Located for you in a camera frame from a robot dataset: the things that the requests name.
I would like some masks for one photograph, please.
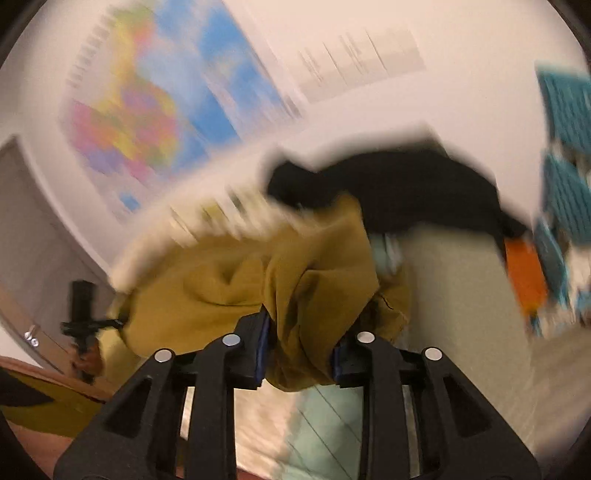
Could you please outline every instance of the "white wall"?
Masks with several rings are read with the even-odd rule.
[[[7,356],[15,358],[21,362],[26,362],[31,365],[39,367],[40,365],[33,360],[33,358],[25,352],[25,350],[12,338],[11,334],[7,332],[4,325],[0,323],[0,356]]]
[[[122,226],[87,181],[58,125],[65,79],[110,3],[49,0],[0,72],[0,86],[2,81],[12,85],[8,100],[0,99],[0,109],[12,110],[0,112],[0,141],[7,132],[22,135],[44,193],[105,269],[171,198],[207,196],[228,183],[260,178],[265,159],[279,146],[318,156],[352,138],[383,138],[417,124],[430,125],[448,145],[490,169],[503,199],[532,214],[545,145],[534,65],[586,67],[576,40],[544,0],[245,0],[279,57],[331,32],[391,20],[408,25],[427,70],[311,106],[301,122],[211,163]]]

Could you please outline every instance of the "black fabric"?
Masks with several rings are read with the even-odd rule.
[[[344,158],[314,173],[289,159],[272,172],[267,193],[291,207],[327,206],[340,192],[356,197],[370,233],[400,233],[430,223],[495,238],[527,227],[503,212],[495,185],[436,147],[393,148]]]
[[[6,370],[0,368],[0,405],[5,407],[34,407],[53,402],[33,387],[22,383]]]

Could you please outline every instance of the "wooden floor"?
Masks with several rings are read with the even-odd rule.
[[[536,454],[546,465],[572,445],[591,417],[591,329],[537,339],[532,356]]]

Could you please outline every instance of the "map poster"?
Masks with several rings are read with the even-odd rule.
[[[111,8],[82,47],[63,128],[119,220],[297,113],[221,0]]]

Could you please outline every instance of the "yellow cloth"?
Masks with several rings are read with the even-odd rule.
[[[380,287],[356,201],[341,197],[316,220],[267,241],[208,237],[171,251],[134,291],[127,347],[140,357],[199,350],[264,305],[278,335],[267,379],[283,390],[332,383],[330,353],[368,303],[378,313],[369,327],[393,341],[410,294],[403,268]]]
[[[32,407],[0,407],[7,420],[35,432],[75,438],[103,405],[66,386],[19,372],[9,373],[25,385],[53,399],[52,402]]]

